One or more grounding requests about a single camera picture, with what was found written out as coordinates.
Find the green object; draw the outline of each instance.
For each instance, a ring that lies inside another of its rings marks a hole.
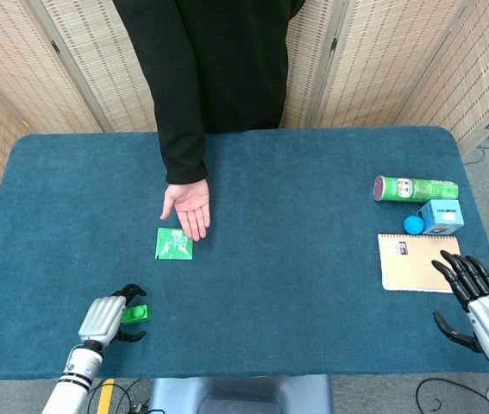
[[[426,203],[433,198],[456,200],[459,197],[459,186],[452,181],[394,179],[379,175],[374,180],[373,194],[376,201]]]
[[[140,304],[131,308],[125,308],[122,316],[122,323],[136,323],[149,321],[151,318],[150,308],[147,304]]]
[[[192,239],[182,229],[158,229],[156,259],[192,260]]]

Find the robotic hand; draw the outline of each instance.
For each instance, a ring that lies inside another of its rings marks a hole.
[[[436,325],[450,341],[483,353],[489,360],[489,272],[472,256],[463,258],[444,250],[441,254],[452,269],[437,260],[432,265],[451,285],[472,324],[474,336],[457,333],[440,312],[433,313]]]
[[[66,368],[53,390],[43,414],[78,414],[92,381],[103,362],[101,351],[114,340],[137,342],[146,334],[136,335],[120,329],[126,306],[137,295],[146,296],[137,285],[126,285],[112,296],[95,299],[79,329],[82,344],[72,349]]]

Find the blue table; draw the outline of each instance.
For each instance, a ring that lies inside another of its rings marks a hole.
[[[431,312],[452,295],[382,288],[378,233],[418,204],[376,203],[376,175],[450,179],[461,251],[489,244],[455,141],[432,127],[211,136],[212,227],[194,260],[155,260],[165,170],[153,133],[32,135],[0,189],[0,380],[55,377],[94,298],[142,286],[152,321],[101,376],[489,371]]]

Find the notebook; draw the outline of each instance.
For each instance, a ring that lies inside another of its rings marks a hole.
[[[451,235],[379,235],[382,285],[387,291],[451,293],[431,263],[445,263],[440,250],[459,254],[459,243]]]

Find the blue ball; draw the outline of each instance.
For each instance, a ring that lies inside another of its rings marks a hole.
[[[408,216],[403,220],[403,230],[409,235],[420,235],[424,230],[424,221],[419,216]]]

